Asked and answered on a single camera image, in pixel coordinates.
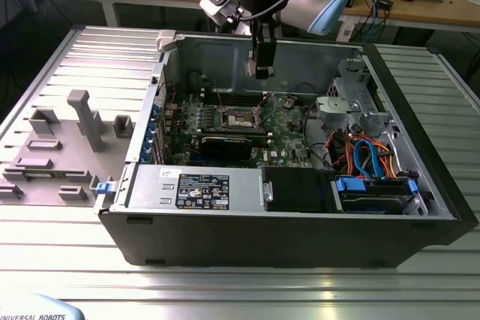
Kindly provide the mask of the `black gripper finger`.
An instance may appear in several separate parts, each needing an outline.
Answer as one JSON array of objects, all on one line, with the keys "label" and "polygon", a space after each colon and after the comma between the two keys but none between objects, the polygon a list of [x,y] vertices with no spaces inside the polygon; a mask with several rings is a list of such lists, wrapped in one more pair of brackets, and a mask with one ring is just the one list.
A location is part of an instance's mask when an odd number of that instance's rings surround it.
[{"label": "black gripper finger", "polygon": [[275,24],[274,22],[252,22],[251,25],[254,76],[257,79],[267,79],[275,60]]}]

